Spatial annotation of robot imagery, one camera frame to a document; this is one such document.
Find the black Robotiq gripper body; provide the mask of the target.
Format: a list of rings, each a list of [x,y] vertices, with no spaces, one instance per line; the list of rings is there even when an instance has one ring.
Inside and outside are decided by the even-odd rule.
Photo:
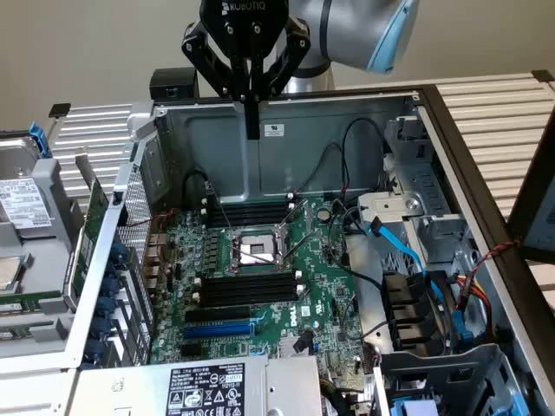
[[[289,18],[288,1],[202,1],[200,21],[229,58],[265,58]]]

